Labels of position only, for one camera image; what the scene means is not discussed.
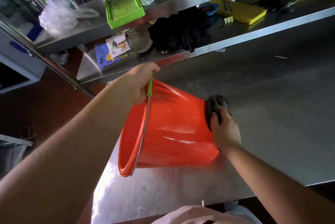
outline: forearm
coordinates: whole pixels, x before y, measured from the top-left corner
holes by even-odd
[[[0,222],[76,221],[134,102],[127,77],[112,82],[0,181]]]
[[[328,200],[253,156],[240,146],[225,153],[278,224],[334,223]]]

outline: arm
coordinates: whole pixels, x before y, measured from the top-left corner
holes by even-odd
[[[155,63],[131,69],[0,181],[0,223],[75,223]]]
[[[335,205],[240,146],[240,131],[221,108],[223,122],[211,119],[213,138],[278,224],[335,223]]]

